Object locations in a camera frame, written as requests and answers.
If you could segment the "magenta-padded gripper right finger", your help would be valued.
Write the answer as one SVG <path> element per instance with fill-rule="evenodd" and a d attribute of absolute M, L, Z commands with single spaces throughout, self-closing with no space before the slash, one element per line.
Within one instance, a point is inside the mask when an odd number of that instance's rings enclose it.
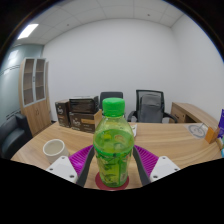
<path fill-rule="evenodd" d="M 167 156 L 158 157 L 137 145 L 133 148 L 133 156 L 143 186 L 180 170 Z"/>

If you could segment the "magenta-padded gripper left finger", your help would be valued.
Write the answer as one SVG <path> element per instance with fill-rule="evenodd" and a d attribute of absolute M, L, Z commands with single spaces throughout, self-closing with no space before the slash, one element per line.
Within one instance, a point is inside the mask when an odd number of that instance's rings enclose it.
<path fill-rule="evenodd" d="M 94 147 L 90 145 L 69 157 L 59 157 L 47 168 L 47 171 L 83 187 L 86 183 L 93 157 Z"/>

